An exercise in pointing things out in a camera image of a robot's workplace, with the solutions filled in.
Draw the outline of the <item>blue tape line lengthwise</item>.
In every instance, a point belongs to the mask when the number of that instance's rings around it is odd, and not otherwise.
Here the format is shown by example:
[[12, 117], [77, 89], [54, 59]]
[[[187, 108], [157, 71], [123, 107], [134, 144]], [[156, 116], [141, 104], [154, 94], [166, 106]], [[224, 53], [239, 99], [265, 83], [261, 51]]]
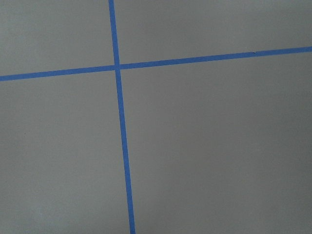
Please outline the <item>blue tape line lengthwise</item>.
[[133, 196], [132, 196], [131, 171], [130, 171], [130, 163], [129, 163], [126, 122], [125, 122], [125, 114], [124, 114], [124, 102], [123, 102], [121, 68], [120, 68], [119, 48], [118, 48], [118, 39], [117, 39], [117, 23], [116, 23], [115, 5], [114, 5], [113, 0], [109, 0], [108, 4], [109, 4], [109, 14], [110, 14], [112, 45], [113, 45], [115, 78], [116, 78], [116, 88], [117, 88], [118, 115], [119, 115], [123, 165], [124, 165], [124, 174], [125, 174], [125, 187], [126, 187], [129, 228], [130, 228], [130, 233], [135, 234], [136, 225], [135, 225], [135, 215], [134, 215]]

